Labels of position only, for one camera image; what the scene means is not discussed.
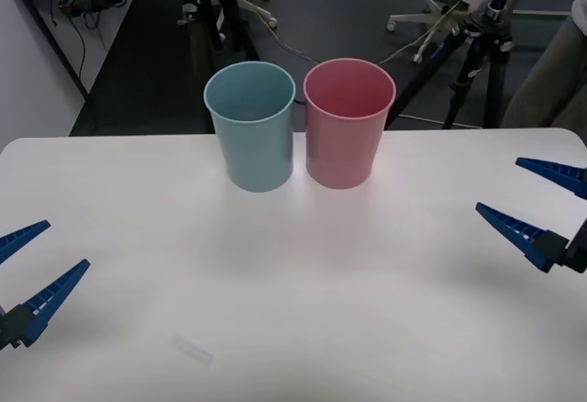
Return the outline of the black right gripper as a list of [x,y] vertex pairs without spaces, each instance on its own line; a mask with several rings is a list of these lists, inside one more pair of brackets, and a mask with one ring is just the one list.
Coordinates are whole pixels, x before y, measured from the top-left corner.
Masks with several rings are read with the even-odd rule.
[[[515,164],[586,199],[586,169],[557,162],[517,158]],[[547,274],[557,264],[584,274],[587,269],[587,220],[567,248],[568,240],[478,202],[475,210],[520,250],[538,270]]]

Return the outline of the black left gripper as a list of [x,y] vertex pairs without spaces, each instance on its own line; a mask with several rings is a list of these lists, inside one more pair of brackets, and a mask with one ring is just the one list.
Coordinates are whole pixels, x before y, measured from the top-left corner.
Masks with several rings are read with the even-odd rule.
[[[0,263],[8,260],[49,227],[50,223],[42,220],[2,236]],[[90,266],[90,262],[83,259],[53,283],[7,313],[0,307],[0,350],[7,345],[30,347],[48,327],[51,318]]]

